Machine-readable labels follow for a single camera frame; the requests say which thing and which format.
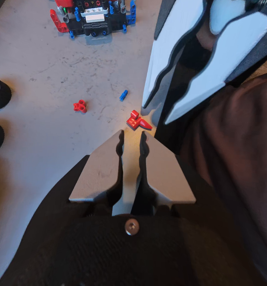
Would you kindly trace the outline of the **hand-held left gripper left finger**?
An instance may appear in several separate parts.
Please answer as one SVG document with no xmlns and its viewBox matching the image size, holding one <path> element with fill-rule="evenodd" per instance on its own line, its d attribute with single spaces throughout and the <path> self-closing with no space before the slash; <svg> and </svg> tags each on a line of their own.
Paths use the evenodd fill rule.
<svg viewBox="0 0 267 286">
<path fill-rule="evenodd" d="M 118 202 L 123 190 L 124 131 L 119 130 L 89 156 L 69 197 L 71 202 Z"/>
</svg>

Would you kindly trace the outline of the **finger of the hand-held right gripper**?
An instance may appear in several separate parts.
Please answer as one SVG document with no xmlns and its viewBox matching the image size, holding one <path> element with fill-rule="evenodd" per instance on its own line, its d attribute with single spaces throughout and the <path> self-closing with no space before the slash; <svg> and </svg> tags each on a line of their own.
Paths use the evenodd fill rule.
<svg viewBox="0 0 267 286">
<path fill-rule="evenodd" d="M 142 108 L 147 108 L 164 76 L 176 64 L 177 55 L 202 25 L 207 1 L 162 1 L 154 32 Z"/>
<path fill-rule="evenodd" d="M 253 12 L 231 20 L 218 36 L 205 68 L 189 83 L 164 124 L 177 120 L 225 86 L 225 80 L 267 33 L 267 15 Z"/>
</svg>

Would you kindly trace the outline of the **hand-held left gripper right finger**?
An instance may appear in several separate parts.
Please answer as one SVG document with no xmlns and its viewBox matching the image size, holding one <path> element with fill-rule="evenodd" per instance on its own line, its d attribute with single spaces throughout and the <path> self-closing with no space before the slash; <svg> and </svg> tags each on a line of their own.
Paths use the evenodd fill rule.
<svg viewBox="0 0 267 286">
<path fill-rule="evenodd" d="M 175 154 L 147 131 L 141 134 L 139 165 L 144 194 L 153 205 L 196 202 Z"/>
</svg>

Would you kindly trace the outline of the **red teardrop brick piece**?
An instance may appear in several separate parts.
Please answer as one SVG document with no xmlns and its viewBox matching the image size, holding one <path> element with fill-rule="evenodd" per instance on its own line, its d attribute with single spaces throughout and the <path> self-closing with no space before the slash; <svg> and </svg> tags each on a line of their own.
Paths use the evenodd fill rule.
<svg viewBox="0 0 267 286">
<path fill-rule="evenodd" d="M 147 130 L 151 130 L 152 126 L 143 118 L 139 118 L 139 126 Z"/>
</svg>

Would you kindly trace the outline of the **red double brick connector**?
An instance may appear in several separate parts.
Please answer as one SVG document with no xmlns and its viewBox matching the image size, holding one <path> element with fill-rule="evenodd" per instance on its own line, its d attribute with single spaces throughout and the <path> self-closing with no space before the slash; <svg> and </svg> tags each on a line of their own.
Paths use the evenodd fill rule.
<svg viewBox="0 0 267 286">
<path fill-rule="evenodd" d="M 84 100 L 79 100 L 77 103 L 73 104 L 75 112 L 86 113 L 87 112 L 87 104 Z"/>
</svg>

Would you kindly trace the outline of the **toy brick race car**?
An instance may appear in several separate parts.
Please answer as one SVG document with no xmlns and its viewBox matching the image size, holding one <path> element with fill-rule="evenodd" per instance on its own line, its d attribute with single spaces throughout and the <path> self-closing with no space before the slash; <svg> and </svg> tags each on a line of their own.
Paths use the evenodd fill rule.
<svg viewBox="0 0 267 286">
<path fill-rule="evenodd" d="M 50 17 L 58 32 L 68 33 L 71 39 L 85 35 L 107 36 L 112 32 L 127 33 L 127 26 L 136 23 L 136 1 L 130 1 L 129 10 L 124 0 L 55 0 L 59 19 L 54 9 Z"/>
</svg>

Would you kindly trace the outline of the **grey desk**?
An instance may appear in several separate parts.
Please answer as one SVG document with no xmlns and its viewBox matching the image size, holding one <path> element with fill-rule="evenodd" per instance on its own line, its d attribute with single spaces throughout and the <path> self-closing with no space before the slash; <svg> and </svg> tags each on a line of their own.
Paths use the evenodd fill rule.
<svg viewBox="0 0 267 286">
<path fill-rule="evenodd" d="M 52 1 L 5 1 L 0 9 L 0 80 L 12 90 L 0 110 L 0 278 L 52 187 L 141 110 L 161 1 L 136 5 L 127 33 L 74 40 L 58 33 Z M 84 114 L 74 111 L 79 100 Z"/>
</svg>

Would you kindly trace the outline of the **person's brown shirt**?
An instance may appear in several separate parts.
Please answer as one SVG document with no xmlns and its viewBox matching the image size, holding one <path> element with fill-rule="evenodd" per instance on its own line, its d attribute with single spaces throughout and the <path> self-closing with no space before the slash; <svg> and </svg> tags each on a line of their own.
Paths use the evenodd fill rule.
<svg viewBox="0 0 267 286">
<path fill-rule="evenodd" d="M 187 127 L 180 157 L 226 204 L 267 282 L 267 73 L 217 92 Z"/>
</svg>

